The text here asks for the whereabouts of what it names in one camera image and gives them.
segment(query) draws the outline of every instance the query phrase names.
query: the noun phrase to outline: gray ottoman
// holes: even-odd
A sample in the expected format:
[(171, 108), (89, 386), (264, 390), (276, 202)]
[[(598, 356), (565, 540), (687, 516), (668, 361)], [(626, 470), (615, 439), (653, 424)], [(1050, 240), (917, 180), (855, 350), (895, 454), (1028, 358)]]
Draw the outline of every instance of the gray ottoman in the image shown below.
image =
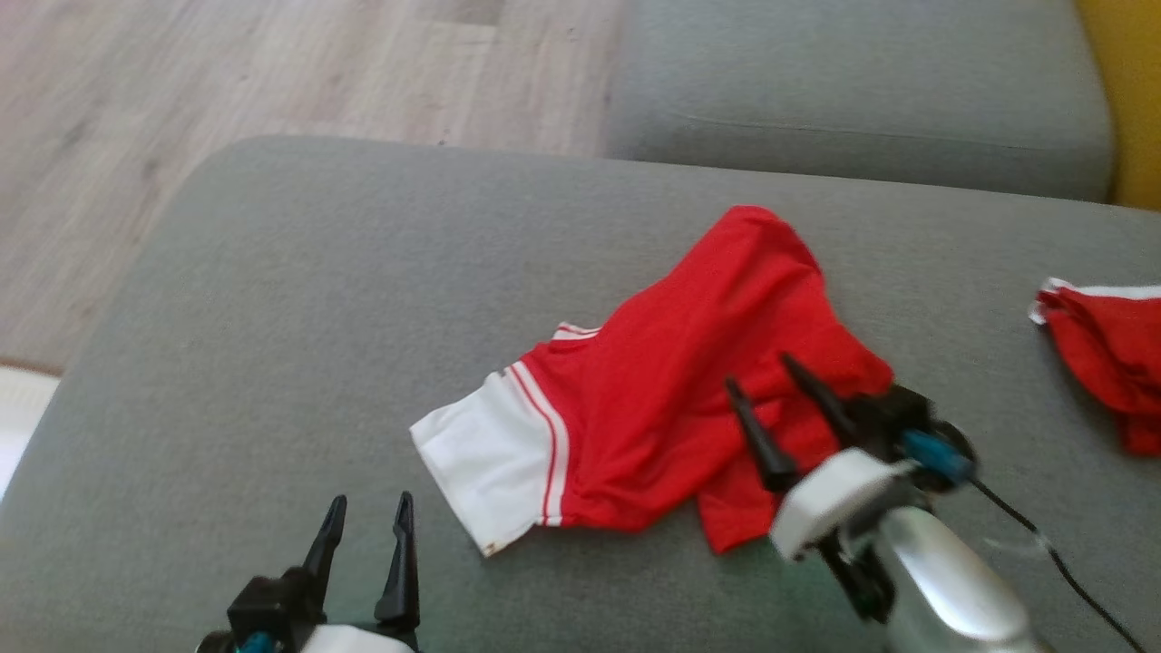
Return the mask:
[(1103, 201), (1070, 0), (634, 0), (608, 156)]
[[(819, 258), (841, 317), (973, 438), (985, 478), (1161, 646), (1161, 468), (1029, 322), (1048, 274), (1161, 277), (1154, 214), (873, 181), (261, 138), (174, 199), (0, 504), (0, 651), (192, 651), (351, 500), (327, 612), (382, 590), (416, 497), (424, 650), (875, 651), (834, 579), (764, 541), (715, 558), (692, 507), (628, 536), (536, 529), (484, 560), (408, 426), (551, 335), (600, 323), (733, 203)], [(1027, 533), (942, 514), (1062, 653), (1119, 651)]]

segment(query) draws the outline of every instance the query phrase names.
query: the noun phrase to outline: red and white garment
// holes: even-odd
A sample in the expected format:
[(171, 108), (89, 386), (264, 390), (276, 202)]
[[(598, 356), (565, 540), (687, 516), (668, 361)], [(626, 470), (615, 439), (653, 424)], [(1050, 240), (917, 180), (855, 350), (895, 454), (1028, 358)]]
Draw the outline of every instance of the red and white garment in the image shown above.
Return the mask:
[(1060, 279), (1029, 310), (1065, 363), (1117, 414), (1125, 450), (1161, 455), (1161, 286), (1089, 286)]
[(690, 498), (721, 553), (764, 536), (777, 508), (745, 452), (728, 375), (803, 472), (837, 451), (784, 351), (843, 396), (890, 385), (890, 368), (835, 317), (791, 227), (735, 207), (604, 326), (561, 324), (411, 433), (484, 555), (538, 524), (640, 531)]

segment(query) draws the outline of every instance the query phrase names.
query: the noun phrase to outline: black cable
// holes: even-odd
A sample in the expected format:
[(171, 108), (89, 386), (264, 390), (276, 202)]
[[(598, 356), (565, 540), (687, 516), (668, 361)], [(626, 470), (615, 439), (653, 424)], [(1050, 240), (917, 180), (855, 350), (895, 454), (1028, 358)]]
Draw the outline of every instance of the black cable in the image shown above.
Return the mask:
[(991, 491), (991, 489), (988, 488), (988, 486), (983, 485), (983, 482), (980, 481), (979, 479), (972, 479), (972, 485), (975, 486), (975, 489), (980, 490), (983, 494), (983, 496), (988, 497), (991, 501), (991, 503), (995, 503), (996, 505), (1000, 507), (1001, 510), (1007, 512), (1008, 516), (1010, 516), (1012, 519), (1016, 519), (1017, 522), (1019, 522), (1022, 526), (1031, 531), (1032, 534), (1034, 534), (1039, 540), (1040, 546), (1043, 546), (1045, 551), (1048, 552), (1048, 555), (1052, 558), (1052, 562), (1057, 566), (1057, 569), (1060, 572), (1060, 575), (1065, 577), (1065, 581), (1068, 583), (1068, 586), (1073, 588), (1073, 591), (1075, 591), (1077, 596), (1083, 598), (1084, 602), (1089, 604), (1089, 608), (1091, 608), (1093, 611), (1099, 615), (1101, 618), (1104, 619), (1106, 624), (1112, 626), (1112, 630), (1117, 631), (1117, 634), (1123, 637), (1125, 641), (1127, 641), (1128, 645), (1133, 647), (1133, 651), (1135, 651), (1137, 653), (1145, 653), (1145, 647), (1141, 646), (1139, 641), (1137, 641), (1137, 638), (1128, 632), (1128, 629), (1120, 625), (1120, 622), (1118, 622), (1116, 617), (1110, 615), (1109, 611), (1104, 609), (1104, 607), (1097, 603), (1096, 598), (1093, 598), (1093, 596), (1088, 593), (1088, 590), (1081, 587), (1081, 583), (1076, 582), (1076, 579), (1073, 577), (1073, 573), (1068, 571), (1068, 565), (1065, 565), (1063, 559), (1060, 558), (1060, 553), (1057, 553), (1057, 548), (1052, 546), (1052, 543), (1048, 541), (1048, 538), (1044, 537), (1044, 533), (1040, 532), (1040, 529), (1038, 529), (1036, 524), (1033, 524), (1027, 517), (1021, 515), (1018, 510), (1016, 510), (1011, 505), (1008, 505), (1007, 501), (1000, 498), (1000, 496), (997, 496), (996, 493)]

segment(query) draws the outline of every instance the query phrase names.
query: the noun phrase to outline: yellow cushion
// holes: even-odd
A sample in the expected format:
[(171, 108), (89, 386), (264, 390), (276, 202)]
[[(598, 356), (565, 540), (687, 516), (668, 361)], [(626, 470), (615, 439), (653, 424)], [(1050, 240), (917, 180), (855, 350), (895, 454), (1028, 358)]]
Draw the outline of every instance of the yellow cushion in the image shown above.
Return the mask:
[(1161, 0), (1077, 0), (1117, 123), (1112, 201), (1161, 210)]

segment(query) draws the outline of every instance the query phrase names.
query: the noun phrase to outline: light wood laminate floor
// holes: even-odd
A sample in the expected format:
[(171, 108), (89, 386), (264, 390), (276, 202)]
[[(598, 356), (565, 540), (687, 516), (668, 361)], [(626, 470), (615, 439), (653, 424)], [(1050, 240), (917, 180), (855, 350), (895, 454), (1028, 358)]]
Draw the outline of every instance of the light wood laminate floor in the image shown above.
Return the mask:
[(235, 141), (599, 156), (625, 2), (0, 2), (0, 359), (66, 366), (173, 192)]

